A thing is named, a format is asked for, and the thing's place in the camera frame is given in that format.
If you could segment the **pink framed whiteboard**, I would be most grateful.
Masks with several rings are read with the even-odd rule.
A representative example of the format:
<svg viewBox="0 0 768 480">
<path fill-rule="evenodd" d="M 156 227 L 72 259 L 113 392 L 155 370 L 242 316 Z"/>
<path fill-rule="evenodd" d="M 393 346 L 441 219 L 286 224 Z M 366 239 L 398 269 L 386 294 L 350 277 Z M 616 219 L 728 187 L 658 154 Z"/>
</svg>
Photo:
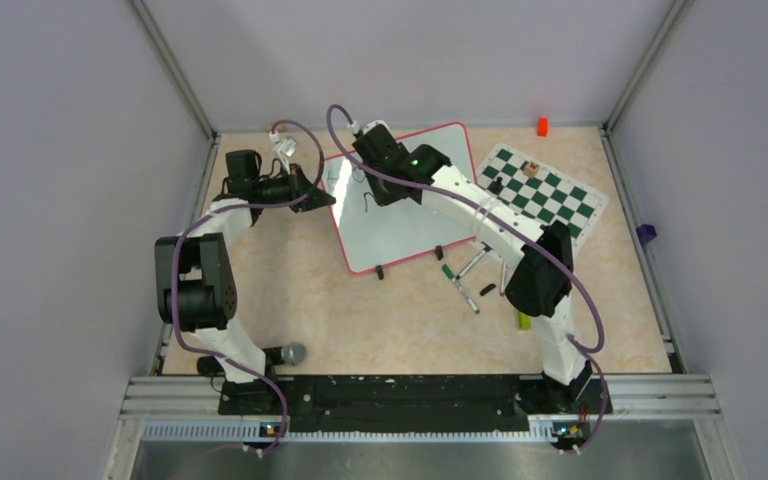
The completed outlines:
<svg viewBox="0 0 768 480">
<path fill-rule="evenodd" d="M 373 272 L 472 238 L 456 221 L 410 199 L 378 206 L 364 172 L 340 154 L 326 159 L 322 185 L 336 199 L 330 210 L 352 273 Z"/>
</svg>

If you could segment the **black marker cap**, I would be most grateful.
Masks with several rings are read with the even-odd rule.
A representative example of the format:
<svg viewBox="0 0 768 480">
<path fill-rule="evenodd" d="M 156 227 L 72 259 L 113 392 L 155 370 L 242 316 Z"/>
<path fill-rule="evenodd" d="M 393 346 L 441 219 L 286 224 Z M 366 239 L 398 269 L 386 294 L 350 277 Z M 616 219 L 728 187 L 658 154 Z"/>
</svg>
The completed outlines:
<svg viewBox="0 0 768 480">
<path fill-rule="evenodd" d="M 495 288 L 496 288 L 496 285 L 494 283 L 488 284 L 488 285 L 486 285 L 484 288 L 482 288 L 480 290 L 479 295 L 480 296 L 485 296 L 485 295 L 489 294 L 490 292 L 492 292 Z"/>
</svg>

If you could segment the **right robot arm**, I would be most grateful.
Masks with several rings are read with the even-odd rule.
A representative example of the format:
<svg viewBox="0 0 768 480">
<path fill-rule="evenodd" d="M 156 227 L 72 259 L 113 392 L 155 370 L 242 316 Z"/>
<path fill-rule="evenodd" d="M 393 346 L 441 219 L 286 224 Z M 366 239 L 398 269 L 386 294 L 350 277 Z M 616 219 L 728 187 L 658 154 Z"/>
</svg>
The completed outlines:
<svg viewBox="0 0 768 480">
<path fill-rule="evenodd" d="M 376 202 L 403 199 L 441 214 L 470 230 L 513 272 L 504 296 L 528 316 L 538 335 L 549 404 L 572 412 L 587 397 L 592 365 L 573 344 L 574 283 L 571 233 L 556 221 L 544 225 L 477 185 L 440 150 L 427 144 L 408 149 L 382 121 L 351 122 L 353 148 Z"/>
</svg>

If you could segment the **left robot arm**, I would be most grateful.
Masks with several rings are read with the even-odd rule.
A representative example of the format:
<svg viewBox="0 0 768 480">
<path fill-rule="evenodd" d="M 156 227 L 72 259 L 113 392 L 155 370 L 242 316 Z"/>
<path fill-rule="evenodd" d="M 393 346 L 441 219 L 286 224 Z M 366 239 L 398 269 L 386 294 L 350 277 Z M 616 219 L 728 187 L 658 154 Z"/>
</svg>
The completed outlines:
<svg viewBox="0 0 768 480">
<path fill-rule="evenodd" d="M 266 209 L 301 213 L 330 207 L 336 199 L 297 163 L 263 174 L 262 157 L 254 150 L 228 153 L 226 166 L 220 193 L 207 212 L 182 233 L 155 242 L 157 305 L 181 348 L 217 366 L 227 382 L 245 384 L 243 401 L 263 414 L 277 407 L 281 388 L 268 378 L 267 353 L 237 317 L 242 309 L 229 250 Z"/>
</svg>

